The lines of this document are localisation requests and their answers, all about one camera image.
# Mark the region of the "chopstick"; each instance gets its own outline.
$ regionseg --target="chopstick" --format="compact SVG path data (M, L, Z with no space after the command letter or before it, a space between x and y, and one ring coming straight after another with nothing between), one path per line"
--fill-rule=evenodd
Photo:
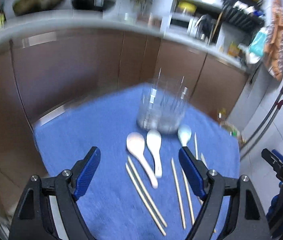
M204 158L203 153L200 154L200 159L203 162L203 164L205 164L206 168L208 169L207 163L206 163L206 160ZM199 197L198 197L198 201L200 202L201 205L203 204L203 201Z
M160 214L158 208L156 207L154 201L152 200L152 197L149 195L142 179L140 178L136 168L135 168L135 165L134 163L132 162L131 158L128 156L128 163L129 165L131 166L131 169L132 169L132 172L134 173L135 177L137 178L138 182L139 182L139 185L141 186L141 189L143 190L144 194L146 195L148 201L150 202L150 204L152 205L155 213L157 214L157 216L159 217L160 221L162 222L162 224L164 225L164 227L167 227L167 223L166 221L164 220L164 218L162 217L162 215Z
M198 147L197 147L197 136L196 136L196 133L194 135L194 143L195 143L195 159L198 160Z
M175 180L175 185L176 185L177 197L178 197L178 202L179 202L179 209L181 211L183 229L186 229L182 197L181 197L181 192L180 192L180 189L179 189L179 183L178 183L178 179L177 179L176 168L175 168L175 164L174 164L174 159L173 158L171 159L171 165L172 165L173 175L174 175L174 180Z
M183 169L182 169L182 174L183 174L183 179L184 179L185 188L186 188L186 195L187 195L187 200L188 200L188 205L189 205L189 211L191 213L191 221L193 225L195 223L193 204L192 204L191 195L189 193L188 181L187 181L186 174Z
M200 154L200 159L201 159L201 161L205 164L206 168L208 169L208 166L207 166L207 163L206 163L206 160L205 160L205 158L204 158L203 153Z
M130 168L128 167L128 164L126 163L125 166L126 166L126 170L128 172L128 175L129 175L132 183L134 184L134 186L135 186L135 188L136 188L136 190L137 190L141 200L144 202L144 205L146 206L146 208L148 209L149 213L151 214L151 216L152 216L154 222L156 223L158 229L160 230L160 232L163 234L163 236L166 236L166 232L164 231L163 227L161 226L160 222L158 221L157 217L155 216L154 212L152 211L152 208L149 206L145 196L143 195L142 191L140 190L140 188L139 188L139 186L138 186L138 184L137 184L133 174L131 173Z

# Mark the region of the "bag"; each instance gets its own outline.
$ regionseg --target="bag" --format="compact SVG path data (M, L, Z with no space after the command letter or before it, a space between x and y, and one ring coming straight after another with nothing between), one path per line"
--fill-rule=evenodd
M283 78L283 8L280 0L272 5L272 23L267 27L264 64L268 72L281 81Z

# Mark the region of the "blue cloth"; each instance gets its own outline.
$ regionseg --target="blue cloth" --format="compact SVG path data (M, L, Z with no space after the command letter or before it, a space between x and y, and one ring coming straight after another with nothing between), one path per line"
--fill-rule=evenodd
M50 176L70 169L84 158L92 146L99 147L101 161L86 195L78 201L80 212L97 239L185 239L191 229L189 207L178 161L181 147L177 135L162 135L160 156L163 176L153 189L139 162L131 156L146 188L167 222L164 237L142 203L127 171L126 137L131 132L147 132L136 123L142 86L110 94L66 111L43 126L34 128L34 137ZM237 141L200 111L189 107L184 124L197 133L198 150L203 153L208 168L223 176L239 177L239 148ZM194 152L193 136L188 143ZM144 155L154 169L152 156L145 147ZM176 188L170 160L174 158L183 200L186 230L182 228ZM200 210L197 197L191 192L195 216ZM228 208L224 197L217 232L221 232Z

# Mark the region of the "spoon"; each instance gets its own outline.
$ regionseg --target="spoon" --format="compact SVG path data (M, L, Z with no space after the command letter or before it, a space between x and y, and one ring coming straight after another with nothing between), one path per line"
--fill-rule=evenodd
M150 130L147 133L146 143L155 161L155 176L157 178L161 178L161 176L163 175L163 171L160 162L160 145L161 145L160 133L156 130Z
M144 149L145 149L145 140L144 137L137 132L132 132L128 134L126 139L126 145L128 151L140 162L140 164L143 166L144 170L146 171L152 187L158 188L158 181L155 177L155 174L152 170L152 168L149 166L148 162L145 159L144 156Z
M192 136L192 130L188 125L182 124L178 128L178 139L181 142L182 146L187 146L187 143L191 139Z

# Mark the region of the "clear glass container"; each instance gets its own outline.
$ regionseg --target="clear glass container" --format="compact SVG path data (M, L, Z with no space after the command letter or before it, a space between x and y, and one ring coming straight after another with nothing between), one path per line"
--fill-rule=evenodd
M138 125L164 134L175 133L184 117L188 96L188 89L182 81L160 76L146 83L137 115Z

